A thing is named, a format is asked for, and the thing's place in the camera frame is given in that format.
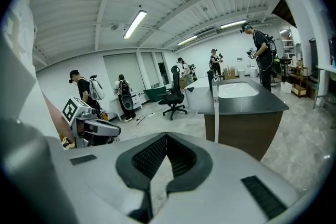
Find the black countertop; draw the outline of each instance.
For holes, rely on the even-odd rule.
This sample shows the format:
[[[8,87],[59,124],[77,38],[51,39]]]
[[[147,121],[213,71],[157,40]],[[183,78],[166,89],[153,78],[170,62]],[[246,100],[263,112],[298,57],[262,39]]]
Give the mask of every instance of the black countertop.
[[[266,90],[262,85],[254,82],[252,79],[230,79],[222,80],[219,85],[245,82],[258,91],[257,95],[238,98],[218,98],[220,115],[237,115],[237,114],[262,114],[289,110],[289,107],[277,98],[273,93]],[[214,103],[209,97],[198,111],[199,114],[214,115]]]

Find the white sink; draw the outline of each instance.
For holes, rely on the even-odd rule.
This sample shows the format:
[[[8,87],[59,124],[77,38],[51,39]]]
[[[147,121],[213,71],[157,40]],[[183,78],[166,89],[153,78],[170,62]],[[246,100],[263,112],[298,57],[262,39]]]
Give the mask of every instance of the white sink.
[[[218,96],[220,98],[248,97],[257,94],[258,91],[246,82],[224,84],[218,88]]]

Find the fluorescent light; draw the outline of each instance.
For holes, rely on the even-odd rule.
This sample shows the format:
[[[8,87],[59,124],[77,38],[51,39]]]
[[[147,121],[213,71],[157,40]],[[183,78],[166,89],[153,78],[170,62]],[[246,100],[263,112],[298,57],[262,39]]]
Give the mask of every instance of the fluorescent light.
[[[187,42],[189,42],[189,41],[191,41],[191,40],[194,40],[196,37],[197,37],[197,36],[190,37],[190,38],[188,38],[188,39],[186,39],[186,40],[184,40],[184,41],[182,41],[182,42],[180,42],[180,43],[177,43],[177,44],[178,44],[179,46],[180,46],[180,45],[183,45],[183,44],[185,44],[185,43],[187,43]]]
[[[124,35],[124,39],[128,39],[130,38],[131,34],[133,33],[133,31],[136,29],[136,27],[138,26],[138,24],[142,21],[142,19],[147,15],[147,12],[145,12],[144,10],[141,10],[138,12],[138,14],[136,15],[136,17],[134,18],[133,22],[131,23],[131,25],[128,27],[125,35]]]
[[[245,22],[246,22],[246,20],[239,20],[237,22],[229,23],[229,24],[226,24],[226,25],[221,25],[221,29],[227,28],[227,27],[230,27],[230,26],[234,26],[234,25],[241,25]]]

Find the desk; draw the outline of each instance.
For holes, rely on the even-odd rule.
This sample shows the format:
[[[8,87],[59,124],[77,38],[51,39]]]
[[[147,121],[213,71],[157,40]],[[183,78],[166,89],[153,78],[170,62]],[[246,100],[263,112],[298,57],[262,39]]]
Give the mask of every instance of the desk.
[[[218,84],[234,86],[242,82],[249,84],[256,93],[243,97],[218,98],[218,142],[238,148],[260,161],[278,130],[283,111],[288,110],[289,107],[252,79],[223,80]],[[215,109],[212,93],[208,85],[207,88],[195,87],[194,91],[196,91],[195,95],[187,93],[190,95],[188,103],[196,102],[199,105],[198,113],[204,115],[206,139],[215,141]]]
[[[133,108],[137,109],[137,108],[141,108],[142,109],[142,104],[140,101],[140,97],[137,95],[138,91],[132,91],[131,92],[131,96],[132,96],[132,101],[133,101]],[[115,113],[118,117],[118,119],[121,121],[121,116],[124,115],[124,112],[121,109],[120,106],[120,102],[119,102],[119,98],[114,97],[110,100],[110,111],[112,113]]]
[[[319,94],[319,88],[320,88],[321,70],[325,70],[325,71],[328,71],[328,72],[336,73],[336,68],[333,67],[332,65],[329,65],[329,66],[318,65],[317,67],[319,69],[319,78],[318,78],[318,82],[317,82],[317,89],[316,89],[316,92],[315,92],[315,99],[314,99],[313,109],[316,106],[317,98],[319,98],[319,97],[325,97],[325,95],[318,95]]]

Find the white ceiling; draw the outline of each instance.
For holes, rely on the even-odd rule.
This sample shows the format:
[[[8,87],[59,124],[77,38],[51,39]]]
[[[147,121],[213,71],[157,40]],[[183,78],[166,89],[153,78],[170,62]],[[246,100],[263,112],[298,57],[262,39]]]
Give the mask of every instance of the white ceiling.
[[[177,43],[223,23],[267,21],[279,0],[31,0],[37,68],[97,50],[177,49]],[[147,11],[129,39],[139,10]]]

